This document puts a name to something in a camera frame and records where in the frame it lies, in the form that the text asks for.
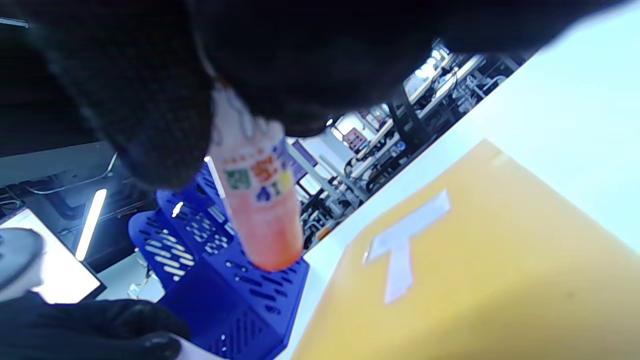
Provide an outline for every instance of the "monitor screen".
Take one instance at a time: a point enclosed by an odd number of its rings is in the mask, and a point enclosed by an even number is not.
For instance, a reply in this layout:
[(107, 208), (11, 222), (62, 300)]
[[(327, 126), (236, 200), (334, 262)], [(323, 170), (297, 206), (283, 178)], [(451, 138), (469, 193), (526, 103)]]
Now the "monitor screen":
[(73, 304), (103, 287), (93, 272), (76, 260), (31, 210), (22, 209), (0, 224), (0, 228), (7, 227), (32, 229), (44, 239), (43, 283), (33, 291), (37, 291), (45, 301)]

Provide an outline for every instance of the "ceiling light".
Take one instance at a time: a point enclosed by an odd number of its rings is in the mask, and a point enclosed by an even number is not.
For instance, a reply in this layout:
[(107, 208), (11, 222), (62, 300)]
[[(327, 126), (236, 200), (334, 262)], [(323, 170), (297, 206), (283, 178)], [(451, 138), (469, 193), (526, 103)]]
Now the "ceiling light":
[(93, 236), (95, 226), (98, 224), (100, 218), (100, 212), (102, 211), (102, 205), (107, 198), (107, 189), (98, 190), (93, 196), (91, 207), (89, 208), (89, 214), (86, 216), (86, 222), (84, 223), (84, 229), (82, 235), (80, 235), (80, 242), (76, 250), (76, 259), (78, 261), (84, 261), (86, 253), (89, 250), (89, 244)]

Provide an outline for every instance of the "white table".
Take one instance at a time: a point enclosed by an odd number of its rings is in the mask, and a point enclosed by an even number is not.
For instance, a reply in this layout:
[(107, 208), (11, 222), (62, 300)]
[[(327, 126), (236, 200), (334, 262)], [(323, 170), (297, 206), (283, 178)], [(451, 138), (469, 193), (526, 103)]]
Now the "white table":
[(435, 108), (435, 106), (438, 105), (440, 101), (442, 101), (442, 99), (444, 99), (444, 97), (451, 94), (453, 91), (452, 87), (456, 86), (459, 81), (464, 81), (467, 76), (471, 75), (471, 73), (482, 64), (483, 60), (484, 55), (475, 55), (474, 57), (469, 59), (469, 61), (467, 61), (467, 63), (464, 64), (462, 68), (458, 69), (457, 71), (452, 71), (451, 77), (438, 89), (431, 102), (418, 113), (418, 119), (423, 119), (429, 113), (429, 111)]
[(371, 139), (371, 142), (367, 145), (367, 147), (364, 148), (362, 151), (360, 151), (360, 153), (358, 154), (358, 159), (365, 156), (365, 154), (367, 154), (370, 149), (373, 149), (373, 147), (376, 146), (376, 144), (379, 143), (380, 140), (382, 140), (382, 138), (385, 137), (385, 135), (389, 132), (389, 130), (391, 130), (393, 126), (394, 126), (393, 120), (387, 121), (385, 125), (378, 131), (378, 134), (376, 134), (376, 136), (373, 139)]
[(640, 250), (640, 70), (594, 67), (594, 49), (640, 58), (640, 4), (582, 21), (548, 45), (313, 248), (290, 359), (345, 246), (373, 219), (439, 176), (483, 138)]
[(454, 58), (455, 58), (454, 55), (450, 55), (445, 61), (443, 61), (442, 65), (438, 68), (438, 70), (436, 70), (435, 74), (433, 74), (431, 79), (426, 81), (422, 86), (420, 86), (420, 88), (416, 92), (414, 92), (413, 94), (411, 94), (411, 96), (409, 96), (409, 103), (411, 105), (413, 105), (420, 98), (420, 96), (422, 96), (424, 92), (427, 91), (427, 89), (431, 86), (431, 83), (433, 82), (434, 79), (440, 79), (440, 75), (442, 74), (442, 69), (444, 69), (444, 67), (446, 66), (449, 66), (449, 63), (452, 62)]
[(395, 134), (375, 155), (371, 156), (361, 163), (356, 163), (356, 166), (353, 167), (353, 171), (351, 172), (351, 177), (360, 177), (362, 174), (364, 174), (364, 172), (369, 170), (384, 154), (391, 150), (391, 148), (395, 146), (398, 141), (400, 141), (400, 135)]

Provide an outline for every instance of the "yellow folder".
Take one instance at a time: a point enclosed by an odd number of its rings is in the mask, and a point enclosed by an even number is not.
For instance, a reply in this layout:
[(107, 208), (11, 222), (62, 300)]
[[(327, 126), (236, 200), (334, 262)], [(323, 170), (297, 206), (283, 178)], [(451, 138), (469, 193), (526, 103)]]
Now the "yellow folder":
[[(372, 242), (443, 192), (387, 301)], [(484, 140), (357, 236), (294, 359), (640, 359), (638, 255)]]

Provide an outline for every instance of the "gloved hand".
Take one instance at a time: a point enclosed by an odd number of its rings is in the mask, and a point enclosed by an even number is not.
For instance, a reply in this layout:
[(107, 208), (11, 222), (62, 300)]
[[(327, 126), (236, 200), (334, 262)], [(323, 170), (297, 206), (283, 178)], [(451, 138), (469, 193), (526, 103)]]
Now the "gloved hand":
[(36, 293), (0, 303), (3, 360), (174, 360), (189, 329), (141, 300), (44, 302)]

